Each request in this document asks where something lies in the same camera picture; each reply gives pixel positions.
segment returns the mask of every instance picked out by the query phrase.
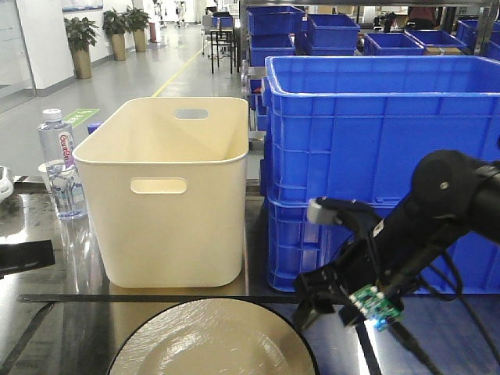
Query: metal shelf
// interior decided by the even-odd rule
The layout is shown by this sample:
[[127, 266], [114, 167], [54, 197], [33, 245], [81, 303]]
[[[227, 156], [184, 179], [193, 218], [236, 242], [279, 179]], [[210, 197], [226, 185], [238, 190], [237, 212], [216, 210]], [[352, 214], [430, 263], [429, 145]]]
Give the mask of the metal shelf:
[[269, 6], [269, 5], [413, 5], [413, 6], [479, 6], [482, 9], [479, 15], [477, 27], [477, 44], [474, 50], [475, 55], [483, 55], [486, 44], [490, 40], [493, 30], [493, 22], [496, 19], [500, 0], [240, 0], [240, 20], [241, 20], [241, 51], [242, 58], [248, 57], [248, 16], [247, 6]]
[[250, 5], [412, 5], [412, 6], [486, 6], [490, 7], [495, 1], [491, 0], [240, 0], [245, 6]]

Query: reflective table surface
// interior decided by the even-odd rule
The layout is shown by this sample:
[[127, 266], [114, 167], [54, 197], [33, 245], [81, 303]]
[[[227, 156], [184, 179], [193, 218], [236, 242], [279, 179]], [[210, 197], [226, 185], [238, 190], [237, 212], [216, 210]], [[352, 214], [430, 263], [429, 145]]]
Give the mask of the reflective table surface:
[[[88, 220], [59, 222], [40, 180], [17, 182], [15, 194], [0, 203], [0, 243], [51, 239], [56, 263], [0, 280], [0, 374], [106, 373], [122, 343], [143, 322], [198, 298], [242, 298], [290, 319], [296, 298], [266, 282], [266, 213], [257, 191], [255, 181], [249, 181], [245, 264], [235, 281], [214, 288], [127, 289], [106, 277]], [[500, 345], [500, 296], [467, 299]], [[404, 303], [405, 325], [443, 373], [500, 374], [459, 302], [414, 295]], [[367, 326], [384, 374], [428, 373], [389, 333]], [[355, 331], [344, 328], [338, 315], [321, 316], [303, 334], [322, 375], [369, 373]]]

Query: green floor sign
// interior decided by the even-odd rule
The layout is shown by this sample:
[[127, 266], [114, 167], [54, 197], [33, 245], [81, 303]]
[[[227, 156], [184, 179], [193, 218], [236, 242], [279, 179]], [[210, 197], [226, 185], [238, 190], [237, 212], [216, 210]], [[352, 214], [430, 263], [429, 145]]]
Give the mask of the green floor sign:
[[96, 114], [97, 112], [99, 112], [99, 109], [79, 108], [76, 111], [70, 113], [68, 116], [64, 117], [64, 120], [67, 121], [68, 123], [71, 123], [74, 128], [83, 123], [86, 119]]

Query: water bottle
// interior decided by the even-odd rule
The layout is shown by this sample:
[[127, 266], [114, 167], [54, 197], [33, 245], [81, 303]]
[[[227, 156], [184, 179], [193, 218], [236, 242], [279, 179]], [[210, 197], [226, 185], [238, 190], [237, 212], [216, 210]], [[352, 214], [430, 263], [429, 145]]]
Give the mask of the water bottle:
[[63, 121], [60, 109], [46, 109], [43, 117], [45, 123], [38, 127], [38, 134], [57, 217], [79, 219], [87, 215], [87, 204], [73, 158], [73, 129]]

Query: potted plant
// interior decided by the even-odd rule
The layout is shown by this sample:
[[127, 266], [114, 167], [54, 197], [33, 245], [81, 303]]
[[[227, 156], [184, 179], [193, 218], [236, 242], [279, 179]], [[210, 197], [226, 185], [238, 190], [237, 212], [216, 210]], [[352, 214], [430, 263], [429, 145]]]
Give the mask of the potted plant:
[[146, 35], [144, 29], [148, 27], [149, 15], [140, 8], [127, 7], [125, 12], [129, 30], [134, 35], [135, 51], [146, 52]]
[[81, 20], [78, 17], [71, 20], [65, 18], [64, 25], [77, 78], [91, 78], [91, 56], [88, 46], [95, 45], [95, 37], [97, 36], [95, 29], [98, 28], [97, 25], [87, 17]]
[[118, 13], [114, 8], [104, 12], [102, 29], [111, 40], [112, 53], [115, 60], [125, 60], [125, 33], [129, 31], [125, 15]]

